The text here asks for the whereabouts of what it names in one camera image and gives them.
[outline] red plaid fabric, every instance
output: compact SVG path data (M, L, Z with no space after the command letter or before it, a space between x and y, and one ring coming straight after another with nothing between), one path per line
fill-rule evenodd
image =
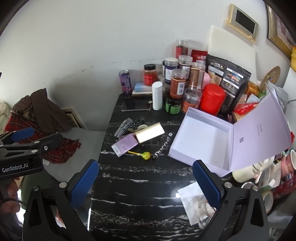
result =
M25 140L19 141L19 143L30 143L37 139L43 138L46 135L42 134L38 125L30 120L12 114L6 127L5 131L19 131L28 127L33 127L35 134ZM70 140L64 138L63 145L55 150L51 150L44 155L44 159L52 163L62 163L69 160L69 158L80 148L81 143L79 140Z

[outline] open box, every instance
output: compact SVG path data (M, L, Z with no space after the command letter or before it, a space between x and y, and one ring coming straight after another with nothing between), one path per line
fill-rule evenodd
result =
M268 94L235 124L189 108L169 156L188 165L201 159L222 177L288 149L291 132L277 98Z

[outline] human hand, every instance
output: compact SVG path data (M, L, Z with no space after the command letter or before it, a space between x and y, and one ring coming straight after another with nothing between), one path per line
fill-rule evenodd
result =
M14 180L12 180L12 182L7 187L7 192L8 192L9 197L18 199L17 198L17 191L18 191L17 184L16 184L16 182ZM14 202L14 201L5 202L0 207L0 213L1 214L5 214L5 213L17 213L19 211L20 211L20 204L18 202Z

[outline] pink paper cup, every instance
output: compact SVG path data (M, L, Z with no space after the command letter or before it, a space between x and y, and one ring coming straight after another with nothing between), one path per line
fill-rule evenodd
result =
M286 177L287 175L294 173L296 170L296 153L294 150L281 161L281 177Z

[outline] brown garment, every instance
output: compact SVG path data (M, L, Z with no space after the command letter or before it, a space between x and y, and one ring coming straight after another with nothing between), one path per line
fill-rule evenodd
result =
M11 112L37 122L44 134L68 131L76 126L60 107L47 98L46 88L21 98Z

